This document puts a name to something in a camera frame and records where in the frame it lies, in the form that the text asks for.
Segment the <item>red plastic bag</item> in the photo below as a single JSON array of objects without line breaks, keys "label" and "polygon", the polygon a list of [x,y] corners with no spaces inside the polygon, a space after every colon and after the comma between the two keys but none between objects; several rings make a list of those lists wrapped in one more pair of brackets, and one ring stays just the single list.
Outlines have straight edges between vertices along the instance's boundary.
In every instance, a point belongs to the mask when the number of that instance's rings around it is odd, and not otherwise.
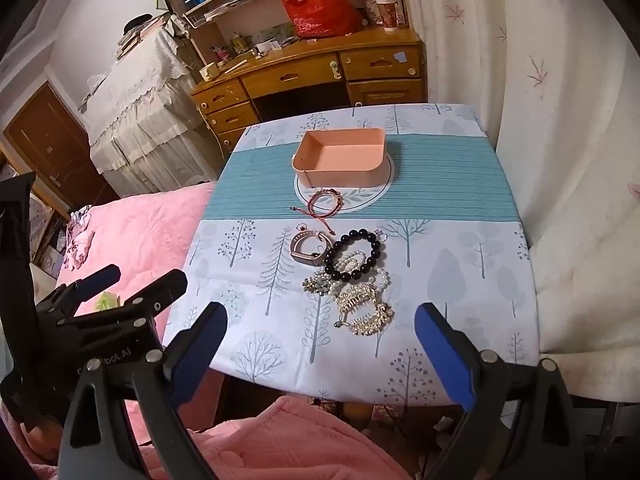
[{"label": "red plastic bag", "polygon": [[363,16],[348,0],[281,0],[300,39],[346,36],[363,29]]}]

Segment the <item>gold rhinestone hair claw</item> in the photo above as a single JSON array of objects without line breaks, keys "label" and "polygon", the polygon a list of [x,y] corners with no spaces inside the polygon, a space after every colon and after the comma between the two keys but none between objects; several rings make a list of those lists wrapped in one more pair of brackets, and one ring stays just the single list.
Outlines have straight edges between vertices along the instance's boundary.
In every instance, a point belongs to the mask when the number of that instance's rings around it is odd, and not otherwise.
[{"label": "gold rhinestone hair claw", "polygon": [[371,284],[350,286],[335,298],[337,320],[335,328],[347,328],[355,336],[373,336],[383,333],[393,321],[393,308],[381,299]]}]

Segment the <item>wooden desk with drawers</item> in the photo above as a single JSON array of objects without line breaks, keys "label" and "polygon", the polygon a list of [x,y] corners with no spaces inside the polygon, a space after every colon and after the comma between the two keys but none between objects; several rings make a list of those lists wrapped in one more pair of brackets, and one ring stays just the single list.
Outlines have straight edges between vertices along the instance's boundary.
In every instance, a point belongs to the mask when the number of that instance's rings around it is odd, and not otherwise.
[{"label": "wooden desk with drawers", "polygon": [[297,41],[243,60],[191,92],[229,155],[245,128],[348,106],[426,100],[426,54],[411,29],[367,27],[352,35]]}]

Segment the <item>white lace covered furniture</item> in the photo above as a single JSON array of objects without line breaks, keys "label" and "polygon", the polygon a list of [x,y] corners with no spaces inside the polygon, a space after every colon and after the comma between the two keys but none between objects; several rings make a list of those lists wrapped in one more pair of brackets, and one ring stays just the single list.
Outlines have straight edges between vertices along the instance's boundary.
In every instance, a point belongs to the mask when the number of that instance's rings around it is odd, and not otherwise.
[{"label": "white lace covered furniture", "polygon": [[81,113],[90,158],[121,197],[214,182],[224,155],[196,110],[193,65],[157,29],[110,69],[88,78]]}]

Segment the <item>flower brooch ornament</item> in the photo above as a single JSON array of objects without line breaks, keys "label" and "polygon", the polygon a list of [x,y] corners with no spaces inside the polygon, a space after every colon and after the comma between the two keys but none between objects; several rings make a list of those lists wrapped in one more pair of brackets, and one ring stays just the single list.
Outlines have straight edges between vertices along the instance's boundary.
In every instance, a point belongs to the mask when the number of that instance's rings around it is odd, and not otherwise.
[{"label": "flower brooch ornament", "polygon": [[326,271],[318,271],[303,280],[303,290],[310,294],[329,296],[332,292],[332,276]]}]

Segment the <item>cream floral curtain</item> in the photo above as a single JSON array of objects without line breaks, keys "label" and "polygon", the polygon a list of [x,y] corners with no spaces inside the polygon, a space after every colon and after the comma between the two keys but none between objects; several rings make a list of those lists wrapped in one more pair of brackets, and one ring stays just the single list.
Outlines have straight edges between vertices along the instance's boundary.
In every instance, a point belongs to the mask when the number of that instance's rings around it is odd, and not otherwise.
[{"label": "cream floral curtain", "polygon": [[530,249],[539,348],[576,396],[639,399],[639,55],[602,0],[405,0],[427,94],[495,147]]}]

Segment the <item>brown wooden door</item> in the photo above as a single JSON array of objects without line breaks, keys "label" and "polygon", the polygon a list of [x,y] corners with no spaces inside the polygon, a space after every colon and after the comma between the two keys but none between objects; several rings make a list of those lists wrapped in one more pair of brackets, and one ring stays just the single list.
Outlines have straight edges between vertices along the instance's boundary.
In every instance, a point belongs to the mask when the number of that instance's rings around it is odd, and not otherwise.
[{"label": "brown wooden door", "polygon": [[90,158],[88,136],[50,84],[42,84],[4,129],[9,144],[70,209],[119,196]]}]

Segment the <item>pink blanket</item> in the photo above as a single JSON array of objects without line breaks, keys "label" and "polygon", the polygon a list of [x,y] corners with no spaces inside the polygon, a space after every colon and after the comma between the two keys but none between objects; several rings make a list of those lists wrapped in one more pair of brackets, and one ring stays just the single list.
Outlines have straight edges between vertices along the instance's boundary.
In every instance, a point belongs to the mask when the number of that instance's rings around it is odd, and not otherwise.
[{"label": "pink blanket", "polygon": [[[66,278],[85,278],[114,263],[122,271],[116,292],[132,295],[181,266],[195,233],[196,216],[213,188],[199,184],[99,206],[91,215],[96,239],[89,260],[80,270],[66,272]],[[194,434],[193,441],[219,478],[254,478],[258,474],[255,466],[268,460],[244,448],[252,429],[263,436],[279,429],[284,444],[292,443],[296,430],[310,438],[311,450],[294,445],[291,456],[277,463],[277,471],[287,479],[403,479],[407,475],[382,448],[355,429],[289,396],[257,418],[225,422]]]}]

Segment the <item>pink plastic tray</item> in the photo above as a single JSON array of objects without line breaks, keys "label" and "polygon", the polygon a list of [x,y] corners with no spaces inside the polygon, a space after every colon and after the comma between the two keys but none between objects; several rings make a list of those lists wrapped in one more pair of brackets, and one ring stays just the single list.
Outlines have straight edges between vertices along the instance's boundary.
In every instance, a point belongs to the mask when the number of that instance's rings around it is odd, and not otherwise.
[{"label": "pink plastic tray", "polygon": [[308,130],[292,157],[305,188],[375,188],[390,175],[382,128]]}]

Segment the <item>red patterned paper cup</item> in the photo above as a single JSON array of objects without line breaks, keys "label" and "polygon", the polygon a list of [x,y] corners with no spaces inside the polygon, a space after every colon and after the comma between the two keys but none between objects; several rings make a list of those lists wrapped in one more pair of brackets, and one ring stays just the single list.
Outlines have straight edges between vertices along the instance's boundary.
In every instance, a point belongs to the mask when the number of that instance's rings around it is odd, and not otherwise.
[{"label": "red patterned paper cup", "polygon": [[395,30],[399,27],[397,6],[395,0],[376,0],[378,14],[385,30]]}]

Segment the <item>rose gold smart watch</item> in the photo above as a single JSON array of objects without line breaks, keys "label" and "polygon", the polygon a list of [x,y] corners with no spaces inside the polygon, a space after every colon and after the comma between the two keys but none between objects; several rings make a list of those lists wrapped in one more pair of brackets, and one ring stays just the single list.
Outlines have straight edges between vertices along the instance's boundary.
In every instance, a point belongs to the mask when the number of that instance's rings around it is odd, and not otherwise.
[{"label": "rose gold smart watch", "polygon": [[291,238],[290,256],[304,266],[322,266],[333,247],[333,240],[323,231],[299,229]]}]

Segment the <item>tree print tablecloth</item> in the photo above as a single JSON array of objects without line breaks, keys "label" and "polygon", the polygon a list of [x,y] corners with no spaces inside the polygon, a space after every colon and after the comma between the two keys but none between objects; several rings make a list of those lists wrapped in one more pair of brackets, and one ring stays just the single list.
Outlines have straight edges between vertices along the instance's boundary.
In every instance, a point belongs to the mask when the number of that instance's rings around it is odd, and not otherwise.
[{"label": "tree print tablecloth", "polygon": [[[390,175],[375,188],[317,196],[292,168],[308,130],[382,128]],[[301,228],[333,247],[322,266],[290,256]],[[196,228],[183,266],[186,293],[164,336],[189,328],[212,301],[228,312],[218,372],[290,393],[367,404],[448,398],[414,331],[430,302],[477,349],[506,362],[539,358],[536,292],[520,216],[471,107],[343,108],[248,128]],[[303,290],[318,271],[329,296]],[[367,283],[394,310],[383,333],[335,328],[335,298]]]}]

